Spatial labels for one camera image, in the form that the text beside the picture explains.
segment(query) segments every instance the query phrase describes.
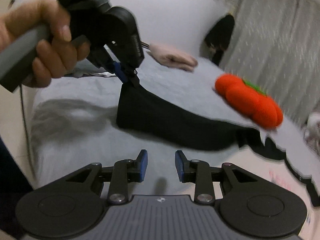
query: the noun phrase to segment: pumpkin plush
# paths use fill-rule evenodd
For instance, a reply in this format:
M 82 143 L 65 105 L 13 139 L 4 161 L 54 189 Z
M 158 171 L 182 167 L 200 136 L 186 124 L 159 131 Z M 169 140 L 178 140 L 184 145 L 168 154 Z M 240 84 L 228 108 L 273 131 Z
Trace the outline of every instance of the pumpkin plush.
M 272 129 L 283 121 L 283 114 L 276 102 L 259 87 L 241 78 L 224 74 L 215 83 L 215 90 L 241 114 L 250 117 L 258 125 Z

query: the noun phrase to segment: screw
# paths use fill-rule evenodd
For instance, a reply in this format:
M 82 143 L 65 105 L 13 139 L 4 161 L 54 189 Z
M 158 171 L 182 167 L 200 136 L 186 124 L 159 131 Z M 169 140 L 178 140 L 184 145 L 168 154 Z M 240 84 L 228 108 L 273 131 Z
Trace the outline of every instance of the screw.
M 109 200 L 111 202 L 114 202 L 114 203 L 121 203 L 122 201 L 125 200 L 125 196 L 122 195 L 122 194 L 112 194 L 110 197 L 109 197 Z
M 200 194 L 197 196 L 197 200 L 203 203 L 208 203 L 213 200 L 213 197 L 209 194 Z

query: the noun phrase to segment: gray curtain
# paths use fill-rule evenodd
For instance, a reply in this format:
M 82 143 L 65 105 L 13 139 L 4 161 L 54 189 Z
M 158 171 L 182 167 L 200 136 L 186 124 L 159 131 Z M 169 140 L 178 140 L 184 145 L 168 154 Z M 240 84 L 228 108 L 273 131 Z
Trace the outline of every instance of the gray curtain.
M 240 0 L 220 67 L 259 85 L 298 125 L 320 98 L 320 6 L 313 0 Z

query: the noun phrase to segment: beige tile floor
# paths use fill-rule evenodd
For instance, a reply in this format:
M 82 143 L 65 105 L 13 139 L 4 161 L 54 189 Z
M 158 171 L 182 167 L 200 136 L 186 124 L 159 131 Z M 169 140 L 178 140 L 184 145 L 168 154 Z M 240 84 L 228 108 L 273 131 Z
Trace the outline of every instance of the beige tile floor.
M 8 10 L 10 0 L 0 0 L 0 14 Z M 24 88 L 24 102 L 27 109 L 27 116 L 33 102 L 35 90 Z M 31 184 L 34 184 L 34 178 L 27 157 L 26 136 L 23 126 L 20 92 L 13 94 L 0 86 L 0 135 L 13 155 L 16 163 L 20 166 L 22 172 L 26 175 Z M 0 231 L 1 240 L 11 240 L 13 238 Z

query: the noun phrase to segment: pink fabric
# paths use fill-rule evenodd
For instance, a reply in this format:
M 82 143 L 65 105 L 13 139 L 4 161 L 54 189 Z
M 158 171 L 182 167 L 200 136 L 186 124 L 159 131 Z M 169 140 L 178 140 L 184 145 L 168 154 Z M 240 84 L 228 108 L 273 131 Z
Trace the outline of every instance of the pink fabric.
M 189 54 L 164 44 L 150 44 L 150 53 L 161 65 L 193 72 L 198 61 Z

